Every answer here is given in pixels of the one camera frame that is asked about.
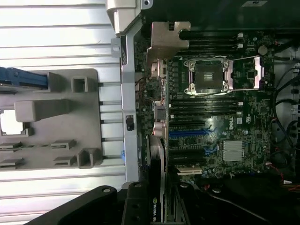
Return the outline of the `green RAM stick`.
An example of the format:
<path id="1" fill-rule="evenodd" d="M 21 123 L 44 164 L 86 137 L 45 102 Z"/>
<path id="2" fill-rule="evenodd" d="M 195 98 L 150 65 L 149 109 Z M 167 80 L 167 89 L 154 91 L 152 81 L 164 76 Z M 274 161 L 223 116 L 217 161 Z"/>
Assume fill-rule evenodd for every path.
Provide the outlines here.
<path id="1" fill-rule="evenodd" d="M 30 148 L 52 148 L 52 149 L 70 149 L 68 145 L 0 145 L 1 151 L 8 150 L 21 150 L 21 149 L 30 149 Z"/>

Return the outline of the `long black expansion slot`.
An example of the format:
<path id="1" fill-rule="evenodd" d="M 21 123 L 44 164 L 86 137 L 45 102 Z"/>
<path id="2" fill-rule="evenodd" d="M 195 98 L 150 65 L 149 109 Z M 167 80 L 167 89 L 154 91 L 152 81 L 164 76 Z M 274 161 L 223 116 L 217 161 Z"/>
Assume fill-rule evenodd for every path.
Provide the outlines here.
<path id="1" fill-rule="evenodd" d="M 202 149 L 184 149 L 184 150 L 170 150 L 169 155 L 173 156 L 186 156 L 186 157 L 191 157 L 191 156 L 204 156 L 205 151 Z"/>
<path id="2" fill-rule="evenodd" d="M 171 158 L 168 160 L 171 165 L 202 164 L 206 162 L 204 158 Z"/>
<path id="3" fill-rule="evenodd" d="M 193 126 L 203 126 L 205 121 L 203 120 L 182 120 L 182 121 L 170 121 L 170 127 L 193 127 Z"/>

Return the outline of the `open black PC case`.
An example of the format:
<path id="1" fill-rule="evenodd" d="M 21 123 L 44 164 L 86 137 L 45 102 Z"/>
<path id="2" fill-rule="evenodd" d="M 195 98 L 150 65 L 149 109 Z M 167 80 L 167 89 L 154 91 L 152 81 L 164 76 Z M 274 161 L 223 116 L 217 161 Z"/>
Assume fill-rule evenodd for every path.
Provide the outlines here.
<path id="1" fill-rule="evenodd" d="M 268 170 L 241 177 L 278 179 L 293 194 L 300 194 L 300 0 L 141 0 L 141 12 L 125 35 L 112 41 L 121 62 L 121 97 L 126 178 L 147 184 L 150 210 L 150 167 L 140 163 L 135 102 L 134 42 L 151 39 L 153 22 L 190 22 L 189 31 L 265 32 L 274 35 L 274 94 Z M 186 225 L 176 196 L 183 183 L 177 169 L 167 165 L 165 222 Z M 189 183 L 199 188 L 197 182 Z"/>

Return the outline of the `silver chipset heatsink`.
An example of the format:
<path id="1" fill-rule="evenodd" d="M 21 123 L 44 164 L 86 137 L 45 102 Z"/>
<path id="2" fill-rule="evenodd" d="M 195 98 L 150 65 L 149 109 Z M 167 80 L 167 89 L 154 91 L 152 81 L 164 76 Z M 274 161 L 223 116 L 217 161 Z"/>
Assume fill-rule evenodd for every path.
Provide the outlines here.
<path id="1" fill-rule="evenodd" d="M 244 158 L 244 142 L 223 141 L 223 160 L 225 162 L 242 161 Z"/>

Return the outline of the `grey parts rack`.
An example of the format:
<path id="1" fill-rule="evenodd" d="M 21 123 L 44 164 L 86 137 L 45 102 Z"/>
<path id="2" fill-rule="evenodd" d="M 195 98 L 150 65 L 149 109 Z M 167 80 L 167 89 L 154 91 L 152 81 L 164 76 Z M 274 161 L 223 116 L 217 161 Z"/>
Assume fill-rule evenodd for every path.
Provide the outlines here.
<path id="1" fill-rule="evenodd" d="M 0 150 L 0 171 L 59 167 L 92 168 L 103 160 L 98 74 L 94 69 L 41 71 L 48 89 L 0 85 L 0 114 L 15 110 L 20 135 L 5 135 L 0 145 L 68 145 L 70 149 Z"/>

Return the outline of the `hard disk in blue caddy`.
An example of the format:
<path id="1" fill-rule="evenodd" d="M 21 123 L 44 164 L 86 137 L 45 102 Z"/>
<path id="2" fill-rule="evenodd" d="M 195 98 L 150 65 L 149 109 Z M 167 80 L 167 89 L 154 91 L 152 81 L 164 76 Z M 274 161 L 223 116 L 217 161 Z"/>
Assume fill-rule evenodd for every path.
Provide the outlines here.
<path id="1" fill-rule="evenodd" d="M 46 90 L 48 89 L 48 78 L 47 75 L 40 75 L 13 67 L 0 67 L 0 85 Z"/>

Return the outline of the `blue expansion slot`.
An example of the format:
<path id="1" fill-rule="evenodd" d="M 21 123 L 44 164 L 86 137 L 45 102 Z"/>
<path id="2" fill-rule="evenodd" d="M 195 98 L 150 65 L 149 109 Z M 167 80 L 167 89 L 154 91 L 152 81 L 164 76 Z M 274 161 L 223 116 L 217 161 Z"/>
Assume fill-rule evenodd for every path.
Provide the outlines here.
<path id="1" fill-rule="evenodd" d="M 177 137 L 188 137 L 188 136 L 201 136 L 207 135 L 209 131 L 200 130 L 200 131 L 171 131 L 169 132 L 170 138 L 177 138 Z"/>

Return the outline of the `silver CPU chip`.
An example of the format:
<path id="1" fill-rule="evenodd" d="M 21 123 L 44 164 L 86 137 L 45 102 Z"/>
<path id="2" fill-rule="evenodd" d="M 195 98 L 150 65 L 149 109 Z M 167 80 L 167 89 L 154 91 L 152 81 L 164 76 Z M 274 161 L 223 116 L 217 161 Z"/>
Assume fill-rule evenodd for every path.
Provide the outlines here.
<path id="1" fill-rule="evenodd" d="M 0 126 L 5 135 L 20 135 L 23 131 L 23 123 L 16 120 L 15 110 L 4 110 L 0 114 Z"/>

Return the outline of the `metal socket cover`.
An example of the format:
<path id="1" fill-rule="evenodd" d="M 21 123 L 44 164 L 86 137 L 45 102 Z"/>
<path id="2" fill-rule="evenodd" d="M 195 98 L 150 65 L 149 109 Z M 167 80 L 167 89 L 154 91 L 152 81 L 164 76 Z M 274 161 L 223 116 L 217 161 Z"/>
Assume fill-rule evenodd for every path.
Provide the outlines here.
<path id="1" fill-rule="evenodd" d="M 227 77 L 230 90 L 259 90 L 264 78 L 263 57 L 259 55 L 237 58 L 228 61 Z"/>

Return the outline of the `CPU socket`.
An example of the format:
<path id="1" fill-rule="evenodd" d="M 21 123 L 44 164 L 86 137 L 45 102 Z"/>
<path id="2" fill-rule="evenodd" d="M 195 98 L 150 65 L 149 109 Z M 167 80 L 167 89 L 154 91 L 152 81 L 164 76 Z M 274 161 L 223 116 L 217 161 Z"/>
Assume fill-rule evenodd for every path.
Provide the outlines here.
<path id="1" fill-rule="evenodd" d="M 225 56 L 190 59 L 183 65 L 188 68 L 188 87 L 184 90 L 185 94 L 205 97 L 233 91 L 233 62 Z"/>

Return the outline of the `black air shroud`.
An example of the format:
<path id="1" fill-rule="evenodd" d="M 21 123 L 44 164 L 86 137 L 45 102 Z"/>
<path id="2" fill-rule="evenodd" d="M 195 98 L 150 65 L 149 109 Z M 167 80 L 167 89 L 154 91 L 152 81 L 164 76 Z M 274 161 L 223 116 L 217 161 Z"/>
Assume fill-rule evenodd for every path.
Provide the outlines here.
<path id="1" fill-rule="evenodd" d="M 278 179 L 203 179 L 197 185 L 198 225 L 300 225 L 300 194 Z"/>

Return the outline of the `white expansion slot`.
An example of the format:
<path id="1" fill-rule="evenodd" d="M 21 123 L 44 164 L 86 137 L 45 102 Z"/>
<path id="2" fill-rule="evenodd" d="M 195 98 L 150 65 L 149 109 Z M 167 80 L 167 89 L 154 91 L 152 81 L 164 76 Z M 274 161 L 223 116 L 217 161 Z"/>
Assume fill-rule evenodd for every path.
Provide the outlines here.
<path id="1" fill-rule="evenodd" d="M 202 174 L 202 169 L 196 167 L 182 167 L 178 168 L 177 174 L 179 176 L 199 175 Z"/>

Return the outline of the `black RAM slot white clips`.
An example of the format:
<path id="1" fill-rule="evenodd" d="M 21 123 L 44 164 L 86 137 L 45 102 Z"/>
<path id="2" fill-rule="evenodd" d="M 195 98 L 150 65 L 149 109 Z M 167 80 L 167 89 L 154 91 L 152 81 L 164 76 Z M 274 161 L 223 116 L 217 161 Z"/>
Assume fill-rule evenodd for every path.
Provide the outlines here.
<path id="1" fill-rule="evenodd" d="M 243 37 L 243 33 L 205 33 L 205 32 L 183 32 L 180 33 L 181 39 L 198 39 L 198 38 L 238 38 Z"/>
<path id="2" fill-rule="evenodd" d="M 236 49 L 242 48 L 243 44 L 224 44 L 224 43 L 193 43 L 190 44 L 189 49 Z"/>

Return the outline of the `green motherboard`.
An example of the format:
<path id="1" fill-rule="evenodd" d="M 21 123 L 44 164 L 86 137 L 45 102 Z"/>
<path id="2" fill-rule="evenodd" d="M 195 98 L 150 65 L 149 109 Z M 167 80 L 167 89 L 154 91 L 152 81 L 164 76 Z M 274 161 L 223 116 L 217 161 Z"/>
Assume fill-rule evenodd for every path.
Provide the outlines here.
<path id="1" fill-rule="evenodd" d="M 202 174 L 179 176 L 182 181 L 195 183 L 199 179 L 233 178 L 239 175 L 255 175 L 268 170 L 267 161 L 270 154 L 271 122 L 273 117 L 274 94 L 274 35 L 265 32 L 232 31 L 226 33 L 243 33 L 235 54 L 196 54 L 178 55 L 176 53 L 167 61 L 168 107 L 167 134 L 171 131 L 209 131 L 207 135 L 170 138 L 166 141 L 167 165 L 177 169 L 196 167 Z M 159 98 L 159 82 L 151 77 L 151 68 L 146 63 L 146 51 L 150 46 L 149 37 L 138 37 L 134 42 L 135 70 L 138 78 L 135 82 L 135 102 L 138 121 L 138 147 L 140 163 L 149 164 L 147 150 L 148 136 L 152 134 L 154 116 L 152 102 Z M 264 78 L 259 90 L 231 91 L 224 95 L 190 96 L 184 93 L 188 87 L 188 68 L 183 63 L 190 59 L 225 56 L 228 60 L 259 55 L 257 49 L 264 45 L 268 53 L 263 57 Z M 170 127 L 170 121 L 203 120 L 203 126 Z M 242 161 L 225 162 L 223 160 L 223 141 L 244 142 Z M 170 150 L 202 149 L 204 156 L 173 156 Z M 171 158 L 204 158 L 205 163 L 171 165 Z"/>

